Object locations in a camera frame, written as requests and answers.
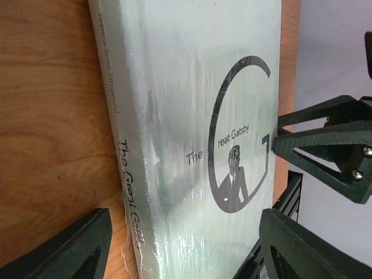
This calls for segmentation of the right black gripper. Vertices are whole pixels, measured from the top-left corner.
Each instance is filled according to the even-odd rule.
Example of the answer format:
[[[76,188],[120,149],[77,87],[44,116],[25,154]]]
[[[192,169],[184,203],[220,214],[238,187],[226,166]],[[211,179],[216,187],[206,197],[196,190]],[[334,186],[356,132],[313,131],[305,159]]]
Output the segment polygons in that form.
[[[284,127],[327,117],[325,127]],[[341,95],[278,118],[273,152],[354,203],[371,196],[371,96]]]

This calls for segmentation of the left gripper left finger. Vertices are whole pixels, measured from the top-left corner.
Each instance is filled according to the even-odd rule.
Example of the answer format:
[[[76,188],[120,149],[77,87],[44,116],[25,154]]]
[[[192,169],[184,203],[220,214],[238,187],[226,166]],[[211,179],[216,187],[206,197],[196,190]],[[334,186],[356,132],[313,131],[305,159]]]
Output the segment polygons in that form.
[[[1,278],[103,278],[112,234],[109,209],[96,208],[1,267]]]

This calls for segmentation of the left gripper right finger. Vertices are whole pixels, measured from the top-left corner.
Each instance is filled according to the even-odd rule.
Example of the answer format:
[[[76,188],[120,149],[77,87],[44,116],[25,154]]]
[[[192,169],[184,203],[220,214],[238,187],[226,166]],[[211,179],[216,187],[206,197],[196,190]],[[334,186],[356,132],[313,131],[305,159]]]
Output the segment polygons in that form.
[[[296,234],[300,240],[289,252],[293,257],[289,264],[298,278],[371,278],[371,267],[341,252],[303,226],[300,225]]]

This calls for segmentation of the grey booklet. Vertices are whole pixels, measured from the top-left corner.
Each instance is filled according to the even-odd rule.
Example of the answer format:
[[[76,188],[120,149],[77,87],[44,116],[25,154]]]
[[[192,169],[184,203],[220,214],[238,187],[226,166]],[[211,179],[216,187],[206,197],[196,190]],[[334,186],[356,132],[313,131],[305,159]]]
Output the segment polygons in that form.
[[[233,278],[272,206],[281,1],[90,1],[141,278]]]

